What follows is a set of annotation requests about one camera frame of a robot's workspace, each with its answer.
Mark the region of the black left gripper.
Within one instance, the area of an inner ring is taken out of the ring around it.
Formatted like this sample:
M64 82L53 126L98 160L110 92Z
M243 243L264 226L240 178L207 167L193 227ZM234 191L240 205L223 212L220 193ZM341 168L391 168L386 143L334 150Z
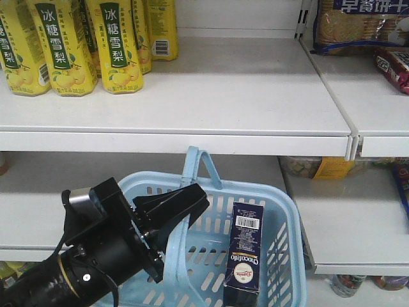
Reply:
M125 282L141 270L155 282L162 281L164 263L155 249L164 252L174 228L185 217L189 217L188 226L192 226L210 205L199 184L164 194L137 196L133 199L135 213L114 178L91 188L100 200L104 216L96 220L83 218L69 203L72 190L65 190L65 244L71 257L101 270L116 283ZM150 248L139 237L135 222Z

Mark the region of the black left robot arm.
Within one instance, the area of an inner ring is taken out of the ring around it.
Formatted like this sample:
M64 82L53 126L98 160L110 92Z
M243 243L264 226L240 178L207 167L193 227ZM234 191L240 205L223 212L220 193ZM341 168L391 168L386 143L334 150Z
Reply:
M113 178L65 190L61 200L66 214L59 246L1 289L2 306L91 306L107 294L117 306L119 286L138 272L163 280L171 232L209 205L198 184L128 201Z

